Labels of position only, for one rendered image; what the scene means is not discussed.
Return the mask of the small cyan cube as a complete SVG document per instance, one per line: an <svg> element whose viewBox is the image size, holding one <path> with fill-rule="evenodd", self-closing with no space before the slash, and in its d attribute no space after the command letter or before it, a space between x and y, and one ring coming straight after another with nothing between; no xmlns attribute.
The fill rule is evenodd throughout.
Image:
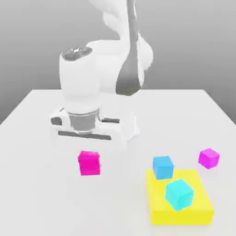
<svg viewBox="0 0 236 236"><path fill-rule="evenodd" d="M190 207L194 194L195 191L183 179L168 183L165 189L165 199L176 212Z"/></svg>

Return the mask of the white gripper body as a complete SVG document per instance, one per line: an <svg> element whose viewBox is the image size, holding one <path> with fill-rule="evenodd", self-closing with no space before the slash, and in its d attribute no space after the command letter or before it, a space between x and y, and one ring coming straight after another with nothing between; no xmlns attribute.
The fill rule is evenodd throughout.
<svg viewBox="0 0 236 236"><path fill-rule="evenodd" d="M95 128L88 132L78 132L61 126L50 126L50 138L58 149L102 149L123 148L125 140L120 130Z"/></svg>

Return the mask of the small blue cube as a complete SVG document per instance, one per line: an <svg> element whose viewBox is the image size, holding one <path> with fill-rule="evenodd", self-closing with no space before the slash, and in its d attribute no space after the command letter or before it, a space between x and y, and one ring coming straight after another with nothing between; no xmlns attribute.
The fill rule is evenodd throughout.
<svg viewBox="0 0 236 236"><path fill-rule="evenodd" d="M169 156L153 158L153 173L156 180L172 179L174 165Z"/></svg>

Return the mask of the large yellow box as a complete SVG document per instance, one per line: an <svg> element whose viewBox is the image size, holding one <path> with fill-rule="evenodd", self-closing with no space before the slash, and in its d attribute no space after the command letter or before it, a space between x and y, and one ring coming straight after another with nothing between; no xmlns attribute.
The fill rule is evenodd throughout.
<svg viewBox="0 0 236 236"><path fill-rule="evenodd" d="M191 206L176 212L165 199L166 185L183 179L195 191ZM153 170L146 171L146 188L152 225L209 225L213 206L196 170L174 170L173 179L156 180Z"/></svg>

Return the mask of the small pink cube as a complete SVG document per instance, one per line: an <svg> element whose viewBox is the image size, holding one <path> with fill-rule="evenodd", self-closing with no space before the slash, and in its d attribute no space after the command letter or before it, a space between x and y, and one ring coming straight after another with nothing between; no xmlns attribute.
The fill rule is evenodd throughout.
<svg viewBox="0 0 236 236"><path fill-rule="evenodd" d="M78 162L82 176L100 175L100 155L98 152L81 151Z"/></svg>

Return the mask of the small purple cube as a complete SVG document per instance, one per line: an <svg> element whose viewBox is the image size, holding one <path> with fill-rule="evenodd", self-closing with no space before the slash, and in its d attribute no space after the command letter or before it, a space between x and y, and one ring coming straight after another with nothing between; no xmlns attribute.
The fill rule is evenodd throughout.
<svg viewBox="0 0 236 236"><path fill-rule="evenodd" d="M198 163L207 169L214 168L218 165L219 153L211 148L207 148L200 152Z"/></svg>

